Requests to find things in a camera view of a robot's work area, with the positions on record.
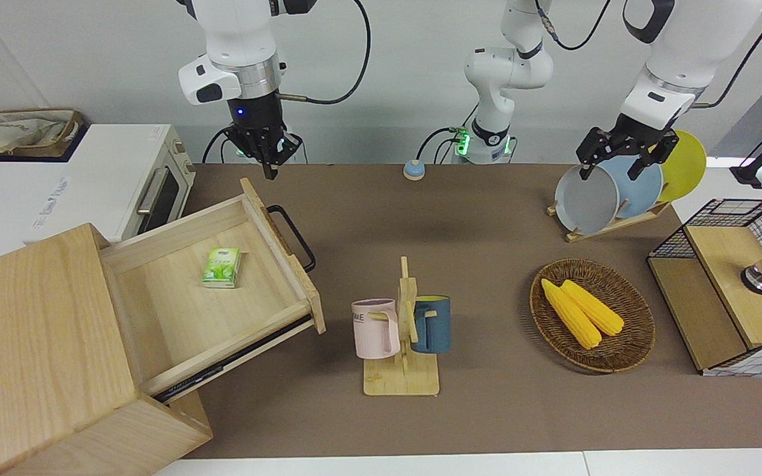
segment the wooden box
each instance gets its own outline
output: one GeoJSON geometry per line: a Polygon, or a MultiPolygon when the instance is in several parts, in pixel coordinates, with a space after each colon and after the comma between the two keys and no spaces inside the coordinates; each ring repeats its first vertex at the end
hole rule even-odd
{"type": "Polygon", "coordinates": [[[82,225],[0,257],[0,474],[151,474],[208,441],[196,389],[310,327],[314,285],[244,195],[110,246],[82,225]],[[239,287],[200,286],[212,247],[239,287]]]}
{"type": "Polygon", "coordinates": [[[762,201],[713,201],[648,257],[690,357],[706,376],[762,376],[762,201]]]}

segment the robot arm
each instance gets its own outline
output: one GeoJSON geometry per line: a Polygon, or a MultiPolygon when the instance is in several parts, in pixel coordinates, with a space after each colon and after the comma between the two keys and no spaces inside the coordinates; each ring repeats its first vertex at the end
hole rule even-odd
{"type": "MultiPolygon", "coordinates": [[[[644,27],[625,19],[633,36],[650,43],[651,55],[613,129],[593,127],[575,151],[585,179],[597,163],[617,155],[639,156],[628,172],[632,180],[652,163],[665,162],[678,141],[672,124],[695,105],[762,13],[762,0],[652,3],[654,11],[644,27]]],[[[626,9],[631,4],[627,0],[626,9]]]]}
{"type": "Polygon", "coordinates": [[[316,0],[177,0],[205,30],[206,55],[179,70],[187,100],[227,100],[225,135],[263,165],[269,180],[302,144],[287,132],[278,87],[281,69],[270,17],[307,13],[316,0]]]}
{"type": "MultiPolygon", "coordinates": [[[[551,0],[543,0],[546,8],[551,0]]],[[[478,90],[478,114],[466,124],[459,154],[472,163],[493,163],[506,150],[516,103],[506,89],[536,89],[554,71],[542,49],[542,24],[534,0],[508,0],[501,32],[514,48],[478,48],[466,60],[466,79],[478,90]]]]}

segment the brown tabletop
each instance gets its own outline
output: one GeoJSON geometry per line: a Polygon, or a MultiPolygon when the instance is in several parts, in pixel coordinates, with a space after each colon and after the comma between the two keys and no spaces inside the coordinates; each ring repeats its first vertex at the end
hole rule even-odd
{"type": "Polygon", "coordinates": [[[290,213],[317,255],[327,332],[205,385],[214,440],[190,457],[762,447],[762,379],[698,376],[644,260],[675,214],[567,244],[544,213],[567,168],[429,166],[410,182],[400,165],[302,165],[269,182],[256,166],[201,166],[187,213],[241,193],[242,176],[290,213]],[[402,255],[421,294],[451,296],[441,394],[365,397],[350,304],[394,298],[402,255]],[[563,257],[611,266],[648,301],[657,343],[640,367],[590,376],[545,346],[527,296],[563,257]]]}

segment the black drawer handle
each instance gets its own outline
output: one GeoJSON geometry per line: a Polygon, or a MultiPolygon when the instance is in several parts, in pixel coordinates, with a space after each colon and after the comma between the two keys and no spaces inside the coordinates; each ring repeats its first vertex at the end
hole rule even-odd
{"type": "Polygon", "coordinates": [[[281,205],[270,205],[267,207],[267,213],[280,214],[281,217],[284,218],[284,221],[287,222],[287,226],[290,227],[290,231],[292,231],[293,235],[296,236],[296,240],[299,240],[299,244],[302,245],[302,249],[305,250],[305,254],[311,260],[311,262],[302,266],[302,268],[305,269],[305,273],[310,273],[313,271],[314,268],[317,267],[317,257],[314,255],[314,252],[311,251],[311,247],[308,246],[308,242],[305,241],[305,237],[302,236],[302,233],[300,233],[299,229],[296,228],[296,224],[293,223],[293,220],[290,219],[290,215],[287,214],[287,211],[284,210],[284,207],[281,205]]]}

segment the corn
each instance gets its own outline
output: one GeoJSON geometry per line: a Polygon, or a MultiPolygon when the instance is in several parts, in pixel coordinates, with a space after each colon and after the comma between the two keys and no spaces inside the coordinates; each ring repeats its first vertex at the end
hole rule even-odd
{"type": "Polygon", "coordinates": [[[596,296],[590,294],[583,287],[578,286],[572,280],[563,281],[560,289],[566,293],[578,307],[587,314],[590,321],[606,335],[617,335],[625,327],[625,321],[619,314],[614,313],[610,307],[599,301],[596,296]]]}
{"type": "Polygon", "coordinates": [[[569,329],[569,332],[572,333],[578,344],[581,344],[581,347],[588,350],[598,346],[601,342],[601,333],[590,322],[589,318],[584,315],[584,311],[551,281],[541,280],[540,283],[548,303],[551,304],[554,311],[557,311],[560,320],[563,321],[563,324],[569,329]]]}

